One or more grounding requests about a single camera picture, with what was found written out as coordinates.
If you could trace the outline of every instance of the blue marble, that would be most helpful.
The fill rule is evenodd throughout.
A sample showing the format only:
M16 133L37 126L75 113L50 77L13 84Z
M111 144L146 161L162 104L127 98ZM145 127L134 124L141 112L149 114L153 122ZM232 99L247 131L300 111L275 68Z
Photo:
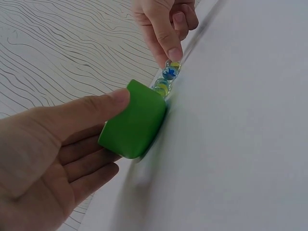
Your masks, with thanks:
M178 71L172 66L165 67L163 77L166 80L174 80L177 77Z

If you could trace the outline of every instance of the glass marble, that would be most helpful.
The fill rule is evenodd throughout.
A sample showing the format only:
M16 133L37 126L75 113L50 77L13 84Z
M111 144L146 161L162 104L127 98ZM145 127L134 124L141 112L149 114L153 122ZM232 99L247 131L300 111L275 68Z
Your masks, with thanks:
M179 68L180 68L180 63L179 62L172 62L172 63L170 63L169 66L174 67L178 71Z
M154 87L160 87L166 91L166 95L169 93L169 82L164 78L159 78L154 83Z
M170 59L168 59L168 60L165 62L165 67L170 66L171 63L172 63L172 61L171 61Z
M159 86L155 86L154 88L153 88L153 91L156 91L158 94L160 94L163 98L165 98L166 97L166 91L165 91L165 89L163 89L163 88L160 88Z
M177 77L178 71L172 67L172 66L167 66L163 70L163 77L166 80L174 80Z

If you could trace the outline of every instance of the hand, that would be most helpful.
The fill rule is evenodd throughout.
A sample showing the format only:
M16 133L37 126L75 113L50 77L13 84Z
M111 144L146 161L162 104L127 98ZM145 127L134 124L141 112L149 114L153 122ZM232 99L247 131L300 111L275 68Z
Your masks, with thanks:
M132 11L160 67L167 59L180 61L180 41L198 26L194 0L133 0Z
M123 89L0 120L0 230L56 230L107 183L119 157L98 135L128 102Z

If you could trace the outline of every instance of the fingernail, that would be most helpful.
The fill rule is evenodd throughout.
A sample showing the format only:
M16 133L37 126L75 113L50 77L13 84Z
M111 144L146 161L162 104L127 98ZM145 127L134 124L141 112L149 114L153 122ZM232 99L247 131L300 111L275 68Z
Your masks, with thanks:
M127 89L118 89L111 93L110 95L117 103L124 103L129 101L129 91Z
M182 58L182 53L178 48L172 48L168 51L169 59L173 62L178 62Z
M176 13L176 14L174 15L174 19L175 19L175 21L177 21L178 23L181 23L181 22L183 22L184 14L183 14L182 12Z

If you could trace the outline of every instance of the finger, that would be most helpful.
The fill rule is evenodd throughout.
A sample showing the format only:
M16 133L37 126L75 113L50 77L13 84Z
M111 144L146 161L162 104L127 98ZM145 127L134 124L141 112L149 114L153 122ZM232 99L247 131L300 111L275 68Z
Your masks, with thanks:
M86 155L89 155L91 153L103 149L97 143L98 138L99 135L96 135L62 147L58 155L61 165L63 166L67 165L71 162L83 158Z
M195 30L198 27L199 21L195 11L187 4L181 5L182 11L185 14L186 22L189 30Z
M174 29L179 32L180 40L184 40L188 35L188 25L186 22L185 14L177 12L173 15Z
M89 96L60 106L35 108L29 115L62 143L72 134L103 124L129 103L127 89L103 96Z
M141 31L145 43L148 45L159 67L163 69L168 57L162 46L159 44L152 25L141 26Z
M62 146L70 145L70 144L73 144L75 142L81 141L83 139L98 135L102 131L103 127L104 127L104 124L98 124L98 125L93 126L91 128L87 128L85 130L76 132L73 135L69 136L62 143Z
M103 166L90 175L72 182L71 186L75 195L76 206L110 181L118 171L119 167L115 163L111 163Z
M183 5L188 5L192 11L194 11L195 7L194 7L194 3L193 2L183 2L182 4L180 2L178 2L176 5L173 5L173 7L170 10L170 14L169 14L169 20L171 22L173 22L173 18L172 16L177 13L177 12L184 12L183 10Z
M71 162L64 166L68 182L73 182L83 176L89 175L119 158L118 155L106 149L102 149L77 161Z
M171 26L168 9L162 7L158 8L155 12L152 9L150 12L148 14L145 12L145 14L153 25L157 41L170 60L174 62L180 61L183 51L180 39Z

